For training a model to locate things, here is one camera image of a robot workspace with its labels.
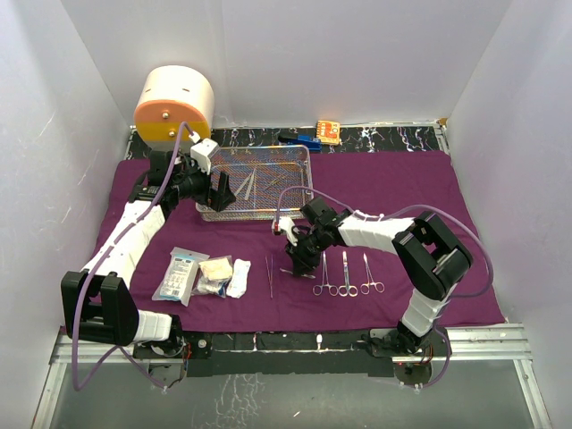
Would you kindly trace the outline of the wide metal tweezers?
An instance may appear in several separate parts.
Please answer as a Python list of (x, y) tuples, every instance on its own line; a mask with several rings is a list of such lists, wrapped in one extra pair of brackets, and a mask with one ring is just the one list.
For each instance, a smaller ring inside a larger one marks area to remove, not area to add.
[(279, 271), (282, 273), (287, 273), (287, 274), (291, 274), (294, 277), (302, 277), (302, 278), (307, 278), (307, 279), (315, 279), (315, 276), (313, 274), (308, 274), (308, 273), (296, 273), (293, 272), (291, 270), (287, 270), (286, 268), (279, 268)]

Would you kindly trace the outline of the metal scalpel handle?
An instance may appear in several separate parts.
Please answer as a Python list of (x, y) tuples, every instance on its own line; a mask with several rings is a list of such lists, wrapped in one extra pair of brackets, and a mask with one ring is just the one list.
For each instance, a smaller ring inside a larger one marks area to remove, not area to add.
[(252, 172), (246, 177), (246, 179), (239, 185), (239, 187), (234, 192), (236, 200), (248, 201), (254, 188), (254, 182), (256, 178), (257, 169), (254, 168)]

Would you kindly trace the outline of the thin metal tweezers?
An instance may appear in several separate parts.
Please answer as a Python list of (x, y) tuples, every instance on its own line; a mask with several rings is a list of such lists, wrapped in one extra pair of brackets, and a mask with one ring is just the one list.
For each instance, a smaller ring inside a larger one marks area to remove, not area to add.
[(273, 299), (273, 255), (265, 257), (270, 299)]

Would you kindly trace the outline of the metal forceps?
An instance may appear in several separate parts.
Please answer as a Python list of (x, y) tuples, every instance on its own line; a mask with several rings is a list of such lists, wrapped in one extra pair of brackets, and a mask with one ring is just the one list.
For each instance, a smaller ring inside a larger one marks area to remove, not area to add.
[(374, 279), (366, 253), (363, 254), (363, 261), (366, 271), (366, 281), (360, 285), (360, 293), (363, 295), (369, 295), (371, 290), (374, 290), (377, 293), (384, 293), (385, 285), (383, 282), (378, 282)]
[(332, 285), (329, 281), (327, 256), (323, 252), (321, 255), (322, 261), (322, 280), (320, 284), (313, 287), (312, 292), (315, 296), (320, 297), (322, 295), (328, 294), (332, 297), (337, 297), (339, 295), (338, 288)]

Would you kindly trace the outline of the wire mesh metal tray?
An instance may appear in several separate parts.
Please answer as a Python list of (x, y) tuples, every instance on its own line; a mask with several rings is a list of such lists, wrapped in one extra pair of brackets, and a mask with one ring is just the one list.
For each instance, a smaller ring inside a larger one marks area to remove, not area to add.
[[(212, 158), (212, 180), (217, 184), (219, 174), (230, 176), (234, 194), (239, 185), (256, 168), (254, 188), (248, 201), (236, 200), (222, 212), (196, 205), (203, 220), (266, 221), (274, 217), (277, 206), (281, 215), (299, 219), (299, 209), (314, 195), (310, 190), (312, 172), (310, 153), (304, 146), (223, 147)], [(286, 178), (268, 188), (269, 183), (281, 175)]]

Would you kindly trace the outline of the metal surgical scissors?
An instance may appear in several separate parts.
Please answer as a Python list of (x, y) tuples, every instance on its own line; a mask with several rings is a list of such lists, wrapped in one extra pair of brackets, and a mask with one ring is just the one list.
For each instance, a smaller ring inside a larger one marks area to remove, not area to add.
[(355, 298), (358, 295), (358, 287), (353, 285), (349, 276), (349, 260), (346, 251), (342, 252), (343, 284), (338, 287), (338, 294), (342, 297)]

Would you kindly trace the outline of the beige bandage roll packet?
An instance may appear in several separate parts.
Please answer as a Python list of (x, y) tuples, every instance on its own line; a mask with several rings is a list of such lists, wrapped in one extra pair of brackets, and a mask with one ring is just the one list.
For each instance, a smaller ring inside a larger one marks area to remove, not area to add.
[(233, 265), (228, 257), (218, 257), (200, 262), (201, 273), (209, 281), (223, 281), (232, 277)]

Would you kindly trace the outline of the small blue white packet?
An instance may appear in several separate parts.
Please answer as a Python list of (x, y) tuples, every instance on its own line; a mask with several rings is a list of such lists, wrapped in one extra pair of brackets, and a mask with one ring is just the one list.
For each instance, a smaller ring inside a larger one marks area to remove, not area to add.
[(231, 282), (231, 278), (222, 280), (209, 280), (201, 275), (196, 285), (191, 291), (192, 296), (215, 295), (219, 298), (225, 298), (227, 287)]

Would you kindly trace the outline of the white gauze packet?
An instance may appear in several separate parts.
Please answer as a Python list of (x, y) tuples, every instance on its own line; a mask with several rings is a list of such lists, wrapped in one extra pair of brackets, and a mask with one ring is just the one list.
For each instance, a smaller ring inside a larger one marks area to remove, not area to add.
[(187, 307), (197, 278), (199, 264), (208, 258), (207, 254), (184, 248), (173, 248), (164, 277), (151, 299), (179, 302)]

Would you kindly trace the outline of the round white drawer box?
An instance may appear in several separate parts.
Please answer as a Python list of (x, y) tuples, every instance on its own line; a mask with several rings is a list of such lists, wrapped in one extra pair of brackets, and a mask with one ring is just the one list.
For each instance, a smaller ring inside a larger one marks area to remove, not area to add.
[(170, 150), (180, 124), (202, 139), (211, 136), (215, 93), (207, 78), (187, 66), (155, 68), (146, 79), (134, 112), (140, 138), (152, 149)]

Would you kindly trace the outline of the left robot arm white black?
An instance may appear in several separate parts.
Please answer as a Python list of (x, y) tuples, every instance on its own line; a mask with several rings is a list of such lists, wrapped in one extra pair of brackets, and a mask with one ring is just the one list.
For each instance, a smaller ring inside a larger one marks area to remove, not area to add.
[(235, 202), (227, 172), (219, 174), (216, 187), (211, 182), (211, 159), (219, 149), (204, 139), (187, 153), (150, 152), (149, 167), (135, 181), (104, 245), (80, 271), (62, 278), (65, 329), (72, 340), (114, 346), (151, 341), (167, 357), (182, 351), (185, 336), (172, 327), (172, 316), (139, 310), (129, 292), (130, 280), (151, 240), (183, 199), (216, 212)]

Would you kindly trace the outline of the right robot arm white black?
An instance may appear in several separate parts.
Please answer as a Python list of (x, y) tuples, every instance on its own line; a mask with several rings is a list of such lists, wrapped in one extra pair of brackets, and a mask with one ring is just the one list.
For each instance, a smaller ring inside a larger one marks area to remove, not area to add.
[(424, 211), (414, 218), (376, 219), (348, 208), (337, 212), (320, 197), (302, 206), (309, 223), (298, 227), (287, 216), (273, 220), (272, 231), (285, 235), (293, 274), (314, 271), (330, 246), (362, 247), (397, 256), (413, 285), (403, 316), (391, 332), (391, 346), (416, 355), (427, 348), (442, 309), (473, 264), (469, 250), (439, 215)]

